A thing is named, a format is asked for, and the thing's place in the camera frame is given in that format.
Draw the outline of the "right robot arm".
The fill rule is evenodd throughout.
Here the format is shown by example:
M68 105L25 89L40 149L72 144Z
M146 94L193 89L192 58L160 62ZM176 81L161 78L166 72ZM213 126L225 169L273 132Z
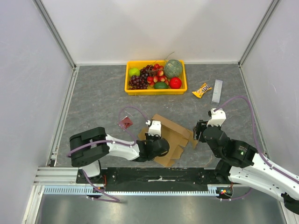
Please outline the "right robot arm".
M240 140L230 139L219 126L199 120L193 129L194 139L205 142L219 158L214 178L218 183L234 182L266 193L284 203L293 213L299 212L299 177Z

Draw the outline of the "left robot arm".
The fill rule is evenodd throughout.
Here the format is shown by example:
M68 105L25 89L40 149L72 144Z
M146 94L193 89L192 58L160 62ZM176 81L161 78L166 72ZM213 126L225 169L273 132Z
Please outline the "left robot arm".
M67 157L91 183L99 183L103 177L100 159L104 156L146 162L168 154L170 145L160 133L146 133L145 137L145 140L120 140L107 134L105 128L97 127L71 136Z

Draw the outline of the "brown cardboard box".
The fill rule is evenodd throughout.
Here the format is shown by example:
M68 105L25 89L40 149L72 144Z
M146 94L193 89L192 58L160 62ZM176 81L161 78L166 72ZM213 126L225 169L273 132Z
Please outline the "brown cardboard box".
M152 119L161 122L162 137L165 138L170 145L167 155L156 157L154 159L156 163L164 167L171 167L174 165L175 161L180 159L184 147L186 147L188 143L191 143L193 149L196 148L198 141L193 138L193 131L186 129L159 114L155 114Z

